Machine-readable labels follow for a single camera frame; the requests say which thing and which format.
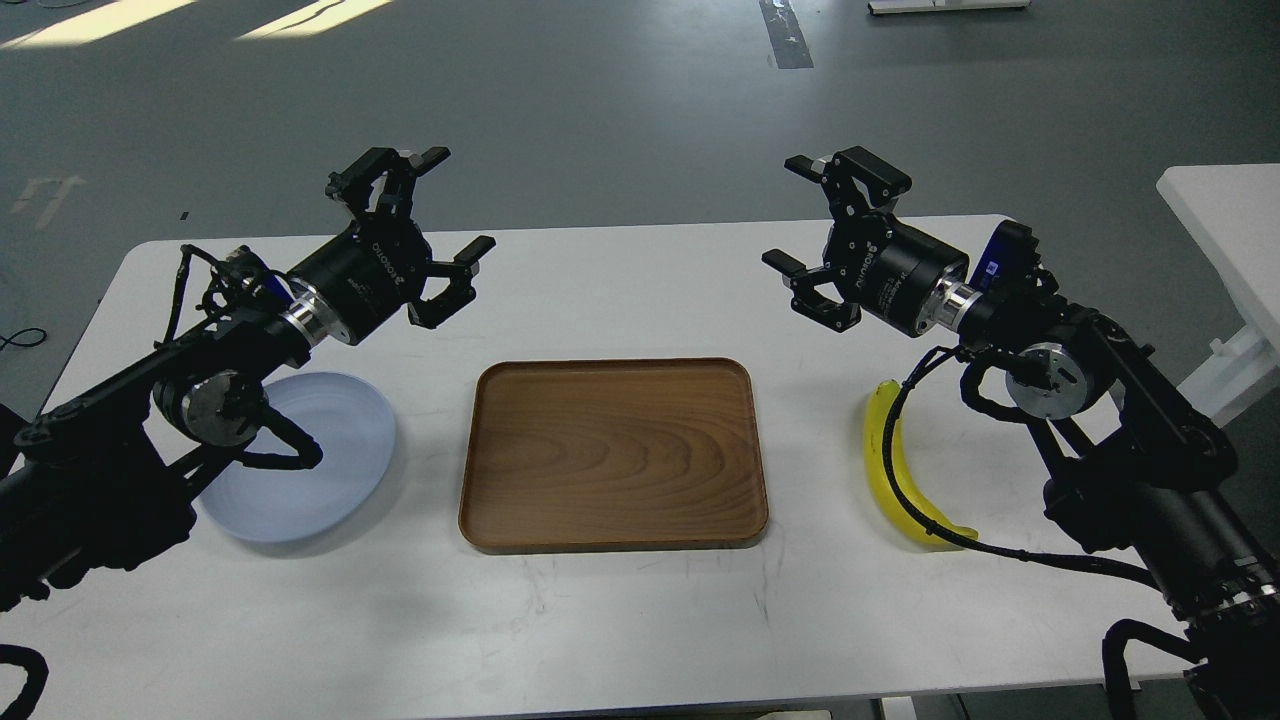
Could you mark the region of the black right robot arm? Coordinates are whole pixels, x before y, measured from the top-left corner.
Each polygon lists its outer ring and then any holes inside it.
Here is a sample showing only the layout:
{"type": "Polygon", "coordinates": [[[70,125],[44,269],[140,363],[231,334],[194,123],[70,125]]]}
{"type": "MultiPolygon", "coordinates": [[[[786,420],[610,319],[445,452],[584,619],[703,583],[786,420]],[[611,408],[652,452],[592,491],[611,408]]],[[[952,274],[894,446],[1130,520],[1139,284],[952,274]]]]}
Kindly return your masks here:
{"type": "Polygon", "coordinates": [[[836,332],[868,313],[913,338],[934,327],[957,337],[869,402],[864,456],[890,507],[942,544],[1158,591],[1184,632],[1111,625],[1102,660],[1112,717],[1137,715],[1125,652],[1140,642],[1189,662],[1185,680],[1206,717],[1275,719],[1277,560],[1221,495],[1238,468],[1234,447],[1155,366],[1152,347],[1066,300],[1024,224],[1000,222],[970,263],[895,215],[911,179],[867,149],[785,165],[822,187],[833,219],[820,265],[778,249],[762,258],[783,277],[794,311],[836,332]],[[969,409],[1029,433],[1050,474],[1044,515],[1079,555],[987,544],[908,493],[893,465],[900,416],[947,360],[965,366],[969,409]]]}

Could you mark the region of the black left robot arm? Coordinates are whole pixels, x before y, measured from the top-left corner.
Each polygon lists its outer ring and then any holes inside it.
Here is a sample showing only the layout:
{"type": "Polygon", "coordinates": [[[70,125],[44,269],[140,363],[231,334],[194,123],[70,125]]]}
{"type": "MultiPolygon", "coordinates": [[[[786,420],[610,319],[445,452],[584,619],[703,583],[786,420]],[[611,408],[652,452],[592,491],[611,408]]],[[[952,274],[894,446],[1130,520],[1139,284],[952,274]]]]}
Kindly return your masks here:
{"type": "Polygon", "coordinates": [[[324,340],[355,346],[398,311],[434,329],[475,300],[481,234],[440,260],[413,220],[417,181],[451,155],[369,149],[330,174],[349,224],[288,272],[247,247],[206,255],[200,323],[177,329],[193,258],[151,354],[13,430],[3,480],[3,610],[46,600],[97,568],[131,571],[189,538],[195,501],[233,464],[301,470],[317,441],[270,405],[264,382],[324,340]]]}

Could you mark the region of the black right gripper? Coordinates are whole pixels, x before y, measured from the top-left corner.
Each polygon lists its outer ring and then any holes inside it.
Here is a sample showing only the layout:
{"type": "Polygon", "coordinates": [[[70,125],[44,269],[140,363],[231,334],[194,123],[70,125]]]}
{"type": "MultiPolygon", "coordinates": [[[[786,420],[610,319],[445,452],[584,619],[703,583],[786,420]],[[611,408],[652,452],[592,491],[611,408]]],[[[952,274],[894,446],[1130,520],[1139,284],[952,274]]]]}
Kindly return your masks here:
{"type": "Polygon", "coordinates": [[[806,268],[780,249],[762,254],[790,290],[790,307],[837,333],[855,327],[861,310],[909,337],[932,328],[941,284],[960,279],[969,256],[891,214],[911,177],[863,146],[827,158],[795,155],[783,167],[820,186],[835,220],[824,266],[806,268]],[[844,301],[824,296],[826,284],[844,301]]]}

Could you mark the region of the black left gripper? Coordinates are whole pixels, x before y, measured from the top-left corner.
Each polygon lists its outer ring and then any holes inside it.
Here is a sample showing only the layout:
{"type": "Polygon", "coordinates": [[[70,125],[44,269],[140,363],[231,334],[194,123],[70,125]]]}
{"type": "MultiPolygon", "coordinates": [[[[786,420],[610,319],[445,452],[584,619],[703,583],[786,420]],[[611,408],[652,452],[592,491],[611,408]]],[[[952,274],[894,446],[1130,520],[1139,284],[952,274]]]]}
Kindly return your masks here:
{"type": "Polygon", "coordinates": [[[325,338],[356,346],[406,304],[411,324],[434,331],[476,299],[474,279],[495,238],[480,234],[436,261],[412,219],[417,179],[451,155],[445,146],[408,155],[371,147],[329,174],[325,195],[361,218],[285,274],[294,299],[284,319],[310,347],[325,338]],[[420,299],[426,278],[447,283],[420,299]]]}

